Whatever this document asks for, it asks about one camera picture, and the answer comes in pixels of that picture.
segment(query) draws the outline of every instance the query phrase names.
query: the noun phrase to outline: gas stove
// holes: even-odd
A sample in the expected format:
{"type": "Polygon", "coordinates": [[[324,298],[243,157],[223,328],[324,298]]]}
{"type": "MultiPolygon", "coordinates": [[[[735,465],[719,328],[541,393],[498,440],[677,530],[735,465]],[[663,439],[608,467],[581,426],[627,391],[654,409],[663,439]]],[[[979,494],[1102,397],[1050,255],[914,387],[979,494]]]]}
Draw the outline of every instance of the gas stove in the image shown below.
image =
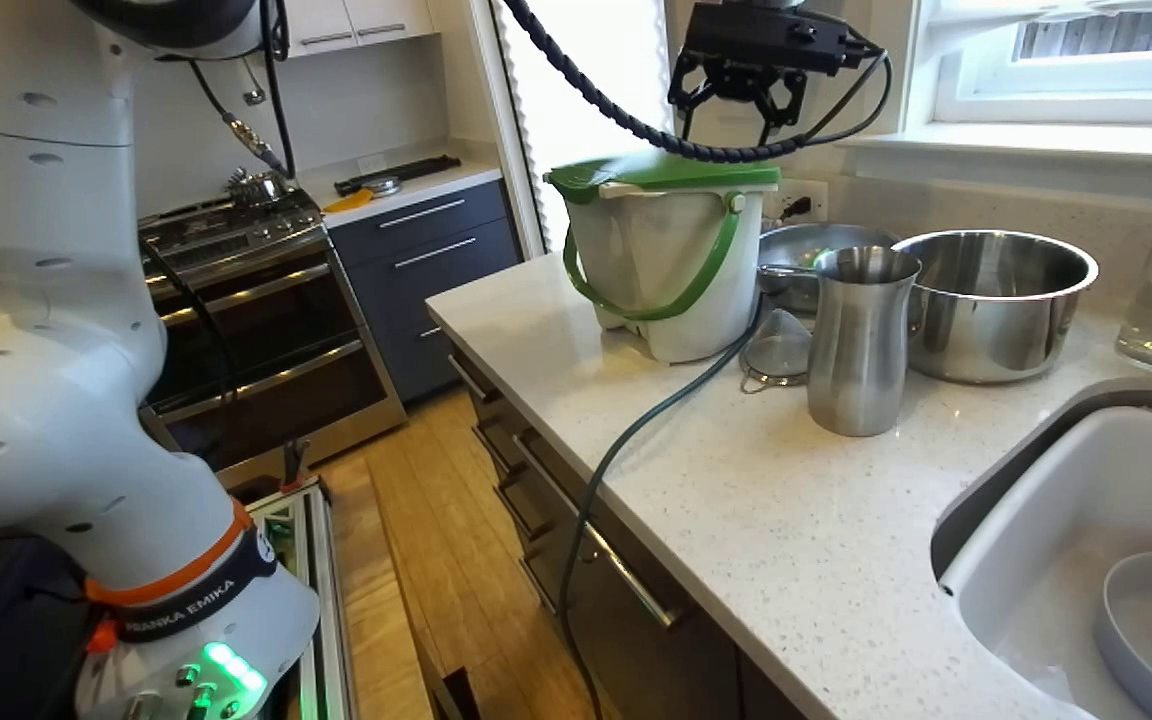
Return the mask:
{"type": "MultiPolygon", "coordinates": [[[[141,219],[141,237],[159,251],[162,258],[187,282],[198,282],[212,274],[262,258],[298,241],[326,237],[323,211],[303,190],[247,209],[232,197],[197,202],[168,213],[141,219]]],[[[165,283],[157,268],[143,260],[151,287],[165,283]]]]}

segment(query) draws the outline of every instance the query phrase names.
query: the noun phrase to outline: stainless steel oven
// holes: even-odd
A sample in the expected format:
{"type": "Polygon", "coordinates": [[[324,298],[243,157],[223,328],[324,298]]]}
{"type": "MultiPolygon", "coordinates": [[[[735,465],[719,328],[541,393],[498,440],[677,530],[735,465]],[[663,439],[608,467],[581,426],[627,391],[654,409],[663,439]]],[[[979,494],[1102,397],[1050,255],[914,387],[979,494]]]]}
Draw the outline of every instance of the stainless steel oven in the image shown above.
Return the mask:
{"type": "Polygon", "coordinates": [[[162,376],[141,409],[157,441],[236,488],[283,478],[290,441],[308,440],[312,464],[406,419],[320,225],[204,268],[182,278],[228,342],[233,373],[191,304],[151,279],[168,328],[162,376]]]}

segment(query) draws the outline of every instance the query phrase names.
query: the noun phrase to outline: wooden floor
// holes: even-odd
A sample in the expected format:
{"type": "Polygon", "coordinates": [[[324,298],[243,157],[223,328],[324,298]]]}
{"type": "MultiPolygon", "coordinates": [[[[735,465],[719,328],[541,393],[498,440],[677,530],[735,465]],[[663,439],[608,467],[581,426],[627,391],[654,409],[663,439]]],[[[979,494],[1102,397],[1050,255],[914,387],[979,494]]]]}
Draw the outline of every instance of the wooden floor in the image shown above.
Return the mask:
{"type": "MultiPolygon", "coordinates": [[[[331,486],[370,475],[417,637],[440,674],[468,669],[484,719],[586,719],[579,674],[518,569],[518,538],[472,423],[457,391],[323,472],[331,486]]],[[[338,502],[338,538],[351,511],[338,502]]],[[[340,555],[351,564],[366,553],[340,555]]]]}

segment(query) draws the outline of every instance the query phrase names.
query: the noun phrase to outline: green lid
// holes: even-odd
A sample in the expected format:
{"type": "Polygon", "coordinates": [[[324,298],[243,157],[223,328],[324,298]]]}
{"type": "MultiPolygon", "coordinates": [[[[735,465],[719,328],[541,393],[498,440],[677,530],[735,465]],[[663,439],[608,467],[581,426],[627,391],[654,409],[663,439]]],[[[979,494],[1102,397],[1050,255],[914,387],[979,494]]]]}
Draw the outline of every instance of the green lid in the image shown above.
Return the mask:
{"type": "Polygon", "coordinates": [[[564,200],[586,205],[598,199],[599,185],[620,182],[643,190],[685,190],[700,187],[774,185],[781,168],[766,162],[703,162],[645,150],[631,156],[585,160],[554,168],[545,176],[564,200]]]}

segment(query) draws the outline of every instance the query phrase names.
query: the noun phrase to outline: white quartz countertop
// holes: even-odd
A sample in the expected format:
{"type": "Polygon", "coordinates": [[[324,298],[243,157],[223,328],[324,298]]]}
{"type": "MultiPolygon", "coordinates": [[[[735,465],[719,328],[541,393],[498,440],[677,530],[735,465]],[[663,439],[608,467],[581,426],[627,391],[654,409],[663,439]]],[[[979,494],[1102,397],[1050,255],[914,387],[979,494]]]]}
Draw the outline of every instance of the white quartz countertop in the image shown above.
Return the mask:
{"type": "MultiPolygon", "coordinates": [[[[602,332],[554,256],[429,304],[586,478],[704,366],[659,365],[637,338],[602,332]]],[[[1085,305],[1047,377],[967,387],[910,373],[899,425],[874,438],[818,427],[803,388],[742,395],[732,363],[626,447],[602,497],[810,717],[1087,717],[980,646],[931,561],[956,498],[1044,420],[1093,384],[1152,384],[1112,350],[1116,320],[1085,305]]]]}
{"type": "MultiPolygon", "coordinates": [[[[340,200],[333,183],[344,181],[350,176],[357,176],[357,172],[342,172],[338,167],[328,170],[306,170],[301,174],[301,187],[310,194],[310,197],[319,204],[319,209],[326,209],[335,200],[340,200]]],[[[402,190],[389,197],[367,202],[362,209],[347,210],[343,213],[326,213],[324,222],[328,229],[338,228],[340,225],[357,222],[357,220],[374,218],[391,210],[407,209],[417,202],[433,200],[435,197],[460,192],[468,188],[493,182],[500,179],[500,168],[494,165],[483,162],[463,161],[461,167],[452,168],[430,176],[410,179],[403,181],[402,190]]]]}

